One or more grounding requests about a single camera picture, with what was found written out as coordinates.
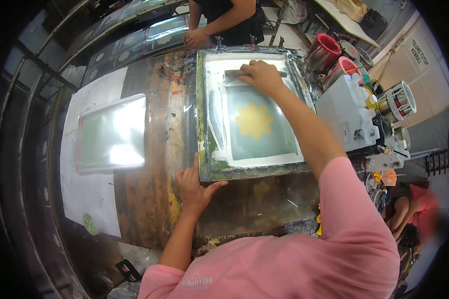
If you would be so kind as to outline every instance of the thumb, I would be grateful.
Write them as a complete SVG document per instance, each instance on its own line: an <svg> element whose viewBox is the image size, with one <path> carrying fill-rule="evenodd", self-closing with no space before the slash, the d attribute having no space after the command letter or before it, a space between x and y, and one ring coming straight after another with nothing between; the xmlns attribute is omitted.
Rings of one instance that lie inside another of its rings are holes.
<svg viewBox="0 0 449 299"><path fill-rule="evenodd" d="M213 194L216 191L218 191L219 188L226 186L227 184L228 184L228 181L220 181L220 182L212 183L206 189L204 189L204 196L206 198L211 198L211 196L213 196Z"/></svg>
<svg viewBox="0 0 449 299"><path fill-rule="evenodd" d="M253 78L251 78L251 77L248 76L248 75L239 75L239 76L236 76L236 78L237 78L238 80L240 80L240 81L243 81L243 82L245 82L245 83L248 83L248 84L251 85L251 86L253 86L253 84L254 84Z"/></svg>

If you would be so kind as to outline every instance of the yellow cloth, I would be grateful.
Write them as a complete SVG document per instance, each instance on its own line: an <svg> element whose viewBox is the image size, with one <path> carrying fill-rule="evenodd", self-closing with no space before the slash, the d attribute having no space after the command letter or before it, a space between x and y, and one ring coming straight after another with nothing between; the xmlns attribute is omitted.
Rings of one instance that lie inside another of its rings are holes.
<svg viewBox="0 0 449 299"><path fill-rule="evenodd" d="M381 172L380 171L374 171L372 176L374 176L374 181L375 182L379 182L383 178L383 176L381 176Z"/></svg>
<svg viewBox="0 0 449 299"><path fill-rule="evenodd" d="M317 204L317 208L321 211L321 204L320 204L320 203ZM321 236L321 213L319 213L319 214L316 216L316 221L317 221L317 223L319 223L319 228L317 229L316 234L317 234L318 236Z"/></svg>

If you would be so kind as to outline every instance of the squeegee wooden handle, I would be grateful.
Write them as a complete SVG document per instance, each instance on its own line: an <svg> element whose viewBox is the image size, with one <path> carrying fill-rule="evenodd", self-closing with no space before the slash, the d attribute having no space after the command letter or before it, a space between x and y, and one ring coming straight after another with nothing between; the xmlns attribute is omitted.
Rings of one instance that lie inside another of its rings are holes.
<svg viewBox="0 0 449 299"><path fill-rule="evenodd" d="M288 74L286 72L283 72L283 71L278 71L278 73L283 78L286 78L288 76ZM228 69L228 70L224 71L224 75L225 76L233 76L233 77L236 77L236 76L239 76L239 75L251 76L251 74L248 74L245 71L242 71L240 69Z"/></svg>

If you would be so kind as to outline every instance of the container label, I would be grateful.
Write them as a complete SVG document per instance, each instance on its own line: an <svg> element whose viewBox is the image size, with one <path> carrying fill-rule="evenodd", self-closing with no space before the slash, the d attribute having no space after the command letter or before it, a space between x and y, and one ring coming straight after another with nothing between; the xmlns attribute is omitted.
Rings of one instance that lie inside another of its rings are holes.
<svg viewBox="0 0 449 299"><path fill-rule="evenodd" d="M426 55L422 51L422 48L419 46L418 42L416 42L415 39L412 40L411 47L409 48L409 51L411 51L412 56L414 57L414 60L418 63L419 68L421 70L425 69L429 61L426 58Z"/></svg>
<svg viewBox="0 0 449 299"><path fill-rule="evenodd" d="M343 133L343 144L348 144L351 142L351 133L349 132L349 123L341 123L341 131Z"/></svg>

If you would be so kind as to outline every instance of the black shirt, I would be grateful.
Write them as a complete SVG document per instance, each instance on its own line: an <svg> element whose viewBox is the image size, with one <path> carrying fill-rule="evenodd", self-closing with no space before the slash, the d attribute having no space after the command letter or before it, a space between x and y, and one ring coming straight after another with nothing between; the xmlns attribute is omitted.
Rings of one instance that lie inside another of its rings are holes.
<svg viewBox="0 0 449 299"><path fill-rule="evenodd" d="M201 7L201 13L208 19L208 24L233 8L233 3L230 0L194 1ZM240 46L251 44L250 34L256 38L255 44L261 43L264 40L263 29L261 28L256 13L251 18L242 21L234 27L213 34L210 38L216 43L215 35L219 35L223 38L223 45Z"/></svg>

